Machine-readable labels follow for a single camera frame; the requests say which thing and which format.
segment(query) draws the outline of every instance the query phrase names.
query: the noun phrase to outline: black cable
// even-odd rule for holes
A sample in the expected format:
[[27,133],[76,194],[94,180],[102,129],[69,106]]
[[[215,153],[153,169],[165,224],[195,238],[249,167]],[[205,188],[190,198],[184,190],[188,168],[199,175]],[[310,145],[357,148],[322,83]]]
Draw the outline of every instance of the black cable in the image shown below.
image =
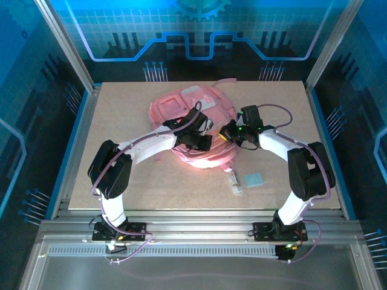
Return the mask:
[[259,147],[256,146],[255,148],[247,148],[247,147],[240,146],[239,148],[242,148],[242,149],[244,149],[244,150],[255,151],[255,150],[258,149]]
[[95,221],[96,218],[102,218],[102,214],[98,214],[97,216],[94,216],[91,221],[89,222],[89,229],[90,230],[93,230],[92,227],[90,227],[90,225]]
[[121,252],[124,252],[124,250],[127,250],[128,247],[127,246],[115,246],[116,248],[122,248],[120,250],[117,250],[117,251],[114,251],[114,252],[110,252],[109,254],[117,254],[117,253],[121,253]]
[[269,233],[271,233],[272,231],[274,231],[274,228],[272,228],[270,231],[258,231],[258,230],[256,230],[256,229],[254,229],[254,230],[248,231],[248,232],[247,232],[247,235],[248,235],[249,237],[253,237],[253,236],[255,236],[255,234],[269,234]]

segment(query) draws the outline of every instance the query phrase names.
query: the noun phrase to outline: aluminum frame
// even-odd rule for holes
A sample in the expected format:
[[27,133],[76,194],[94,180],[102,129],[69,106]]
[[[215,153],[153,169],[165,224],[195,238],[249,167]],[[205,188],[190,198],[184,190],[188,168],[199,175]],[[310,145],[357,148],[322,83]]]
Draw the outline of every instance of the aluminum frame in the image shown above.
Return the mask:
[[322,75],[331,60],[336,48],[340,45],[346,31],[350,27],[355,18],[360,6],[364,0],[349,0],[340,18],[337,20],[327,42],[324,45],[316,63],[309,73],[305,87],[311,91],[316,86],[317,81]]
[[[95,243],[91,240],[92,231],[88,224],[92,215],[96,213],[95,211],[81,211],[82,216],[73,216],[72,211],[64,208],[59,213],[61,211],[70,214],[59,214],[55,221],[42,221],[20,289],[39,289],[44,266],[50,255],[50,246],[84,247],[89,245],[93,247],[103,245],[103,243]],[[148,223],[148,230],[153,232],[155,244],[176,245],[177,247],[184,245],[188,248],[198,245],[259,247],[259,245],[273,244],[254,242],[253,238],[247,235],[247,231],[252,228],[252,222],[270,221],[273,213],[274,211],[270,210],[126,212],[131,221]],[[359,221],[345,220],[340,210],[311,210],[307,213],[306,218],[320,223],[323,231],[321,245],[351,246],[354,267],[356,267],[364,289],[382,289]],[[305,244],[312,245],[318,235],[317,227],[307,224],[307,231],[309,241]],[[84,254],[71,254],[70,256],[88,258]]]
[[48,24],[49,28],[53,32],[60,47],[63,49],[64,53],[66,54],[68,60],[70,61],[71,66],[74,68],[83,86],[89,93],[92,93],[94,91],[94,82],[85,64],[80,58],[77,49],[75,48],[73,42],[71,41],[66,29],[64,28],[62,22],[60,21],[54,7],[51,5],[49,1],[46,1],[46,0],[34,0],[34,1],[36,6],[41,11],[42,16],[46,20],[46,23]]

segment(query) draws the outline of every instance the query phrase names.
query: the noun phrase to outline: backpack strap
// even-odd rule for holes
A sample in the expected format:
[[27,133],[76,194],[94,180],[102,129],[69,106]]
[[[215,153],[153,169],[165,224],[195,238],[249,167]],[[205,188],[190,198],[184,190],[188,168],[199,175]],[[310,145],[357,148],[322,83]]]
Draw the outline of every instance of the backpack strap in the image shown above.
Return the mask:
[[217,85],[220,85],[222,83],[236,83],[236,78],[229,77],[228,79],[217,80],[212,86],[217,86]]

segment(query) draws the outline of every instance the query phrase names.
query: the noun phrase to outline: beige work surface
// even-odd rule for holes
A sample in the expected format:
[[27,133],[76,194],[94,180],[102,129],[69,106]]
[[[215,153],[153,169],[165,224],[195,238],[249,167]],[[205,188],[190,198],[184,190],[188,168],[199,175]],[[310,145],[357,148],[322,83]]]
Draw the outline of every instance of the beige work surface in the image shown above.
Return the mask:
[[[103,83],[82,160],[70,200],[71,209],[94,209],[99,204],[90,196],[91,181],[87,170],[100,145],[111,139],[129,141],[151,131],[148,109],[151,101],[174,89],[195,82]],[[238,82],[218,86],[234,103],[243,106],[274,103],[288,108],[294,116],[282,132],[307,142],[319,140],[302,82]],[[288,121],[278,108],[259,110],[264,124]],[[290,193],[287,163],[265,150],[240,150],[233,160],[243,187],[235,196],[227,175],[220,169],[196,169],[180,161],[171,151],[162,153],[161,162],[148,158],[132,167],[129,186],[124,192],[125,209],[161,208],[259,208],[281,207]],[[247,188],[243,176],[260,173],[264,184]],[[335,189],[329,201],[316,208],[339,208]]]

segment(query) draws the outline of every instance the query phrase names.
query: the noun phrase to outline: pink fabric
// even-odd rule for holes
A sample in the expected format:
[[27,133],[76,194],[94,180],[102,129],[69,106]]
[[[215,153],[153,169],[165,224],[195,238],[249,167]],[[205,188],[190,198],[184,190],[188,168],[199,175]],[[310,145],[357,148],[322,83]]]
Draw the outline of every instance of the pink fabric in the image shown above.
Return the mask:
[[173,153],[196,168],[212,168],[229,162],[236,155],[236,146],[224,141],[218,133],[222,126],[232,118],[236,118],[231,100],[215,87],[197,85],[185,89],[177,89],[162,95],[151,103],[149,119],[153,129],[158,128],[166,120],[185,116],[197,101],[201,101],[202,112],[213,121],[213,127],[206,132],[213,136],[211,149],[208,152],[196,150],[187,152],[186,146],[180,145],[173,150]]

